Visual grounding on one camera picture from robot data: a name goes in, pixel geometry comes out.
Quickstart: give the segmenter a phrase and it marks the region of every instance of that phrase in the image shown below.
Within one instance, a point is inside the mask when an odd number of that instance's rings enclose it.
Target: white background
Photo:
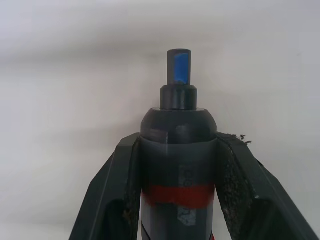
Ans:
[[[320,235],[319,1],[3,0],[0,239],[68,239],[91,179],[159,105],[172,48],[192,50],[198,106],[252,141]]]

